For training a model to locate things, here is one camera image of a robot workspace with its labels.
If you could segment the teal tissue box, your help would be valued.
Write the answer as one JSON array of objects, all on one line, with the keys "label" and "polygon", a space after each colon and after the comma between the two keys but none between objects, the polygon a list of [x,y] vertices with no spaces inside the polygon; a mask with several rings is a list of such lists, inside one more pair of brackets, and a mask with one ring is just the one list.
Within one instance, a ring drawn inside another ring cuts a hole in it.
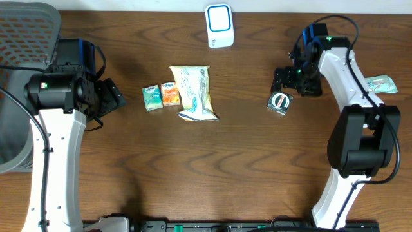
[{"label": "teal tissue box", "polygon": [[158,85],[143,88],[142,92],[147,111],[157,110],[163,107],[160,88]]}]

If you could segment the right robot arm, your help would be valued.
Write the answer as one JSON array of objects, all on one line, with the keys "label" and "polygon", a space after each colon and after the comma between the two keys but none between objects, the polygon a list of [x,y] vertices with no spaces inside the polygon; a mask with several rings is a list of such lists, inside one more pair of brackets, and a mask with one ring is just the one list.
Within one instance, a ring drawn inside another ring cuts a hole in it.
[{"label": "right robot arm", "polygon": [[319,229],[343,229],[360,190],[385,184],[398,172],[400,111],[368,87],[347,37],[330,36],[326,24],[312,23],[298,39],[303,45],[294,45],[293,65],[274,72],[268,108],[285,115],[292,103],[285,88],[318,97],[321,78],[326,79],[340,115],[327,145],[331,172],[312,208],[312,223]]}]

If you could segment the orange small packet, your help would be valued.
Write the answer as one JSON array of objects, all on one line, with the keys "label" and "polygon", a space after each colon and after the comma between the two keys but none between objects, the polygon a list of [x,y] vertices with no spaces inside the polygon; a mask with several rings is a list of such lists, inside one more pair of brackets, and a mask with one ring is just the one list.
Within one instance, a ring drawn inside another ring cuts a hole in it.
[{"label": "orange small packet", "polygon": [[163,106],[175,106],[180,104],[180,94],[175,82],[167,82],[160,85]]}]

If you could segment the cream snack bag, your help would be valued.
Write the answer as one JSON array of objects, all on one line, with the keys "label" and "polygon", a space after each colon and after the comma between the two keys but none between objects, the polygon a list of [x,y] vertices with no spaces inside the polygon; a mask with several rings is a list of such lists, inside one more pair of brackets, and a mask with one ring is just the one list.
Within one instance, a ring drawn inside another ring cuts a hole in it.
[{"label": "cream snack bag", "polygon": [[182,100],[185,121],[218,121],[211,105],[208,66],[170,66]]}]

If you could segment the mint green wipes pack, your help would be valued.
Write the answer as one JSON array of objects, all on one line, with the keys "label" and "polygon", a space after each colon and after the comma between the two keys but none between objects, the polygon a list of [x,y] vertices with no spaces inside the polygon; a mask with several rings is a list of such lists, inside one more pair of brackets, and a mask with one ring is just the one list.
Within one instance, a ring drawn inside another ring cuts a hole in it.
[{"label": "mint green wipes pack", "polygon": [[374,93],[396,94],[398,92],[393,79],[387,75],[367,77],[366,82]]}]

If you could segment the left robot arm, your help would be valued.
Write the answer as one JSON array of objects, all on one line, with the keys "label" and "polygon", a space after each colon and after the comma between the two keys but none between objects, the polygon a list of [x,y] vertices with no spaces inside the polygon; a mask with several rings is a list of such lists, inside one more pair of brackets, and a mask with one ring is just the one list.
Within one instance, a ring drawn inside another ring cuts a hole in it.
[{"label": "left robot arm", "polygon": [[105,68],[102,50],[83,39],[59,39],[57,58],[34,74],[24,94],[34,116],[30,203],[23,231],[131,231],[129,218],[104,216],[85,225],[79,207],[80,147],[86,124],[126,104]]}]

